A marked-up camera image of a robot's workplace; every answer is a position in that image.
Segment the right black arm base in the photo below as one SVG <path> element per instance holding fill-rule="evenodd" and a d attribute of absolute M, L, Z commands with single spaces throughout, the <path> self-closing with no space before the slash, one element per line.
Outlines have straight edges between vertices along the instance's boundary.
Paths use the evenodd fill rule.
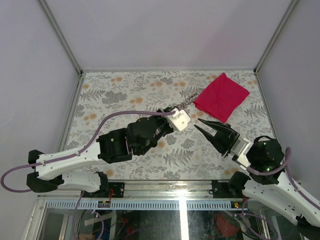
<path fill-rule="evenodd" d="M 243 190 L 248 180 L 248 175 L 236 171 L 229 180 L 212 180 L 208 192 L 214 199 L 243 198 Z"/>

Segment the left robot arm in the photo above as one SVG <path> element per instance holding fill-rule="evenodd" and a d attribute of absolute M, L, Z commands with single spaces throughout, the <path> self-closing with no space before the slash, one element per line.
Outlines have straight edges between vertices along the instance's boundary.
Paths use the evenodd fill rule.
<path fill-rule="evenodd" d="M 58 189 L 73 189 L 105 197 L 110 190 L 108 177 L 103 172 L 80 172 L 80 168 L 130 161 L 143 156 L 158 145 L 160 138 L 183 131 L 190 122 L 184 110 L 159 109 L 151 114 L 140 112 L 141 118 L 127 127 L 107 134 L 94 134 L 83 147 L 53 154 L 32 150 L 28 163 L 34 171 L 27 175 L 26 184 L 35 193 Z"/>

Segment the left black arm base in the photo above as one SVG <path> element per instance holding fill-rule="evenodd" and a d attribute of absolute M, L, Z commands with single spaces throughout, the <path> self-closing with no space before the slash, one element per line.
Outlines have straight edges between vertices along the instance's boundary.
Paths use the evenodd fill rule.
<path fill-rule="evenodd" d="M 125 192 L 125 183 L 124 182 L 111 182 L 109 183 L 108 176 L 101 172 L 96 171 L 93 174 L 94 177 L 97 177 L 98 189 L 94 192 L 83 192 L 83 197 L 85 198 L 123 198 Z"/>

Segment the metal ring key organizer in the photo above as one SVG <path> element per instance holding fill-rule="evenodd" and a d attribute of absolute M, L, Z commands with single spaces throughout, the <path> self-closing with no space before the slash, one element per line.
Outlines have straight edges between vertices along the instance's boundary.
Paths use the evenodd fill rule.
<path fill-rule="evenodd" d="M 189 105 L 191 105 L 197 98 L 198 98 L 199 94 L 198 93 L 194 93 L 190 96 L 188 96 L 186 99 L 184 99 L 181 103 L 179 103 L 177 105 L 178 109 L 186 109 Z"/>

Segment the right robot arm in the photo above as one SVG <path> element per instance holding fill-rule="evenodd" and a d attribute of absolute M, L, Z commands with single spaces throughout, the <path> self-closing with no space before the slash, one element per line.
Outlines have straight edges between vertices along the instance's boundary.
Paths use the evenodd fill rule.
<path fill-rule="evenodd" d="M 222 157 L 231 156 L 241 171 L 228 180 L 231 196 L 246 197 L 276 211 L 297 227 L 309 240 L 320 238 L 320 201 L 291 176 L 291 149 L 283 150 L 277 139 L 262 135 L 251 141 L 219 121 L 200 119 L 216 131 L 197 129 Z"/>

